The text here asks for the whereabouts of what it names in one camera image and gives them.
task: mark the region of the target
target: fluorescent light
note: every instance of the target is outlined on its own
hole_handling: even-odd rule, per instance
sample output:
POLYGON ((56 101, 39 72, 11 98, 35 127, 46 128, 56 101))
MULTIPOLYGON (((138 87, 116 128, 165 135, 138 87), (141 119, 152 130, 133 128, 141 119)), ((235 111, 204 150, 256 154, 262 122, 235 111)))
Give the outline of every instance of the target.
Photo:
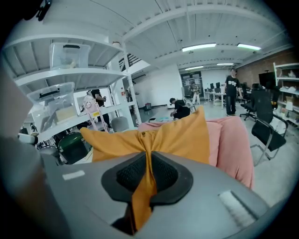
POLYGON ((196 45, 196 46, 191 46, 191 47, 183 47, 182 52, 200 49, 200 48, 214 47, 214 46, 216 46, 216 43, 202 44, 202 45, 196 45))
POLYGON ((191 67, 191 68, 187 68, 185 70, 193 70, 193 69, 198 69, 198 68, 203 68, 203 66, 191 67))
POLYGON ((260 47, 255 47, 255 46, 250 46, 250 45, 245 45, 245 44, 238 44, 237 47, 243 47, 243 48, 248 48, 248 49, 253 49, 253 50, 260 50, 262 48, 260 47))
POLYGON ((218 63, 217 65, 233 65, 234 63, 218 63))

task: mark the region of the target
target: person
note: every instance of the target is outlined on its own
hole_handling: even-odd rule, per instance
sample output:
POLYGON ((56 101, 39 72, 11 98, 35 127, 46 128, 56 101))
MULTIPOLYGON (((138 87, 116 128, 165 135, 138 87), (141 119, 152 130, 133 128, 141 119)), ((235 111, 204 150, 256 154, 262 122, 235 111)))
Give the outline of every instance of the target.
POLYGON ((226 91, 226 113, 228 116, 235 116, 235 100, 237 97, 237 88, 242 98, 241 86, 239 80, 236 78, 237 71, 232 69, 230 76, 226 78, 224 90, 226 91))
POLYGON ((200 104, 200 99, 199 99, 200 91, 199 91, 199 87, 198 87, 198 85, 195 84, 195 82, 192 82, 191 85, 192 85, 191 91, 193 92, 193 101, 192 101, 192 103, 195 104, 195 100, 197 99, 197 104, 200 104))
POLYGON ((181 119, 190 114, 190 109, 185 106, 185 102, 182 99, 171 98, 169 101, 170 105, 174 104, 174 111, 170 114, 171 117, 181 119))
MULTIPOLYGON (((106 102, 106 97, 102 97, 100 90, 92 90, 91 95, 95 98, 95 101, 98 103, 99 107, 104 106, 104 102, 106 102)), ((104 121, 106 122, 108 128, 111 128, 110 126, 110 119, 108 114, 103 114, 104 121)))

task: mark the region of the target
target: black t-shirt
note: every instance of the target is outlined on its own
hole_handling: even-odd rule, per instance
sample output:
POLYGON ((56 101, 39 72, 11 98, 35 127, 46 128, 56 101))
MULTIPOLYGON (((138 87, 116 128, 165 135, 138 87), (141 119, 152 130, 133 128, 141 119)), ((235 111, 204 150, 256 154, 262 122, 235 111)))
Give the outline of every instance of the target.
MULTIPOLYGON (((93 96, 94 98, 95 98, 95 95, 97 95, 97 94, 100 95, 100 96, 102 97, 102 95, 101 95, 99 89, 97 89, 97 90, 92 90, 92 91, 91 91, 91 94, 92 94, 92 96, 93 96)), ((104 101, 103 101, 103 100, 98 100, 98 99, 95 98, 95 101, 98 103, 98 105, 99 105, 100 107, 104 105, 104 101)))
POLYGON ((185 102, 182 99, 178 99, 174 103, 174 109, 177 110, 177 112, 183 111, 184 107, 185 107, 185 102))
POLYGON ((237 96, 236 88, 240 88, 240 82, 237 78, 232 78, 232 76, 228 76, 225 81, 227 85, 226 95, 231 97, 237 96))

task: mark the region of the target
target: pink blanket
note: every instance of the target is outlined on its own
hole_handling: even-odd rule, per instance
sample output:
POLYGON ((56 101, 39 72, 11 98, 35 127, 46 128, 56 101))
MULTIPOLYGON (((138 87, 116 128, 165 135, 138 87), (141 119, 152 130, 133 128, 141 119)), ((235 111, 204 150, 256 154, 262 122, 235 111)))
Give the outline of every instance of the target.
MULTIPOLYGON (((138 130, 158 129, 164 122, 142 123, 138 130)), ((254 166, 248 132, 239 117, 207 121, 210 136, 210 165, 253 188, 254 166)))

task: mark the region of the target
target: white sticker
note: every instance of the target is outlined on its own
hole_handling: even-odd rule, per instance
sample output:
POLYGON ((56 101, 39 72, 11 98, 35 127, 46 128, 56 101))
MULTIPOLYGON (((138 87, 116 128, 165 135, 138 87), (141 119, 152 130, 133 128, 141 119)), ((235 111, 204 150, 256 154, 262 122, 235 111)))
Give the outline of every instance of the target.
POLYGON ((64 180, 70 180, 76 177, 84 176, 85 172, 83 170, 80 170, 78 172, 70 173, 70 174, 63 174, 62 177, 64 180))

